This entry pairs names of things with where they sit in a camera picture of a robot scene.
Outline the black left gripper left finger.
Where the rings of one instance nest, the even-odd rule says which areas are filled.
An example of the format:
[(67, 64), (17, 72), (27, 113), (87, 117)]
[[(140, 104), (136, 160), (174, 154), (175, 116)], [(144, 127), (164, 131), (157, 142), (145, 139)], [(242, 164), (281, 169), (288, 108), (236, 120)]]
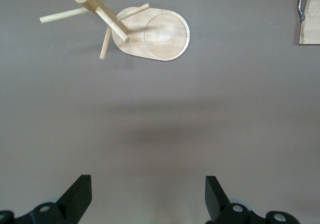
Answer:
[(77, 224), (92, 201), (91, 175), (81, 175), (56, 201), (35, 207), (15, 217), (12, 211), (0, 212), (2, 224)]

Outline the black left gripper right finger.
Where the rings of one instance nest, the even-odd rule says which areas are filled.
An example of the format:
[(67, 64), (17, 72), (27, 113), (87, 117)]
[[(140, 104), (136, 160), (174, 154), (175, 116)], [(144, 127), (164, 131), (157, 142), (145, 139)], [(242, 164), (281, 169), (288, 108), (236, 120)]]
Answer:
[(231, 203), (215, 176), (205, 179), (205, 204), (210, 216), (208, 224), (298, 224), (292, 215), (271, 211), (264, 218), (240, 203)]

